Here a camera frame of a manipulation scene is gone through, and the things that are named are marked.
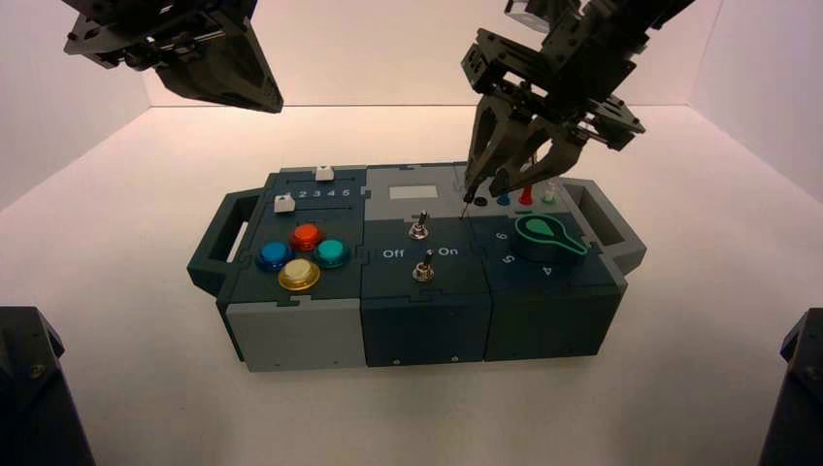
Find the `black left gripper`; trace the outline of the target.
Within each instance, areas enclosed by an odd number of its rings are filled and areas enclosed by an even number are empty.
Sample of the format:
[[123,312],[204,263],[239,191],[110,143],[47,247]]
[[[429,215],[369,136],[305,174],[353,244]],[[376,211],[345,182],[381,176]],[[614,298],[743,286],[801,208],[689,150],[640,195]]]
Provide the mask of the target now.
[[255,1],[66,4],[79,13],[64,46],[69,55],[81,55],[104,68],[121,63],[150,68],[175,49],[215,39],[211,48],[177,55],[157,66],[164,86],[191,100],[263,113],[282,110],[280,89],[250,24]]

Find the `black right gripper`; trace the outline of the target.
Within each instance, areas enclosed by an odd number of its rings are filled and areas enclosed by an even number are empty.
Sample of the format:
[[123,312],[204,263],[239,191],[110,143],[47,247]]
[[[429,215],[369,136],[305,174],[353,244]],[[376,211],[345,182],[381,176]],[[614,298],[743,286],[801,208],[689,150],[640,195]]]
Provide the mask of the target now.
[[584,140],[554,140],[547,154],[526,170],[522,166],[534,148],[526,147],[504,163],[500,145],[508,137],[511,105],[553,123],[582,124],[589,137],[613,150],[644,133],[640,120],[614,94],[635,70],[633,56],[645,48],[643,6],[507,6],[505,13],[542,32],[544,39],[539,50],[532,50],[479,29],[462,59],[471,88],[492,95],[477,104],[467,190],[495,175],[489,192],[501,196],[560,176],[577,164]]

